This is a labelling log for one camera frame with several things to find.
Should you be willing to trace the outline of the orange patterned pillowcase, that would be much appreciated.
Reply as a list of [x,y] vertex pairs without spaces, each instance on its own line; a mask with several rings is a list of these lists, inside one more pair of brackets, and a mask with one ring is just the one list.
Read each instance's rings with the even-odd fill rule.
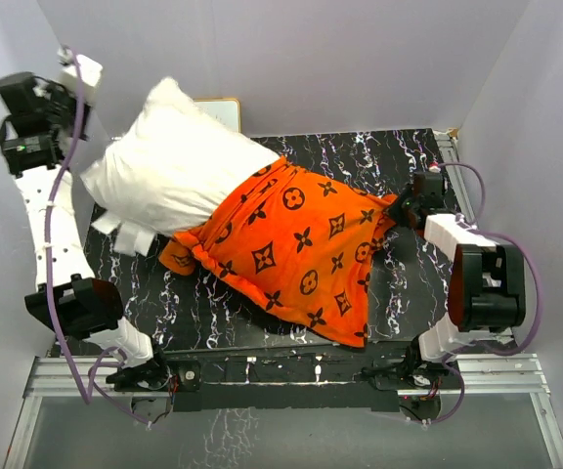
[[371,259],[395,225],[387,211],[396,199],[280,158],[205,223],[174,233],[159,261],[182,276],[202,266],[266,313],[363,348]]

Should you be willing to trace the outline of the white pillow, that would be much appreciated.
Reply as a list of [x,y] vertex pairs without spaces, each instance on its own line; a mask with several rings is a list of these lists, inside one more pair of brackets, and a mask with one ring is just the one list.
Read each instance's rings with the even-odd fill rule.
[[278,158],[209,116],[165,77],[81,181],[105,210],[93,228],[115,234],[115,251],[134,256],[147,254],[157,235],[205,223],[241,183]]

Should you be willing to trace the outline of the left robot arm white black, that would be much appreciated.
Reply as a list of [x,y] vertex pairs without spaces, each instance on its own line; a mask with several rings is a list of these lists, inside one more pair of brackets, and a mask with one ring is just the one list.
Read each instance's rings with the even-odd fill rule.
[[82,247],[72,201],[69,162],[85,139],[95,88],[23,71],[0,78],[8,110],[0,151],[22,196],[34,244],[35,290],[28,312],[56,335],[65,356],[73,338],[120,362],[107,382],[118,390],[162,390],[170,365],[158,346],[124,315],[117,287],[96,277]]

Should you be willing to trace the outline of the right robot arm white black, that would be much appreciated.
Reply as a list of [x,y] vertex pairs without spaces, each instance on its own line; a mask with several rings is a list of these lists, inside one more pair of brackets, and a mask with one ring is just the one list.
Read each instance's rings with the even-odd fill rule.
[[465,218],[445,207],[445,175],[415,172],[388,216],[422,237],[452,263],[447,311],[410,342],[391,370],[413,386],[436,380],[439,365],[458,352],[520,326],[526,316],[525,260],[515,245],[476,233]]

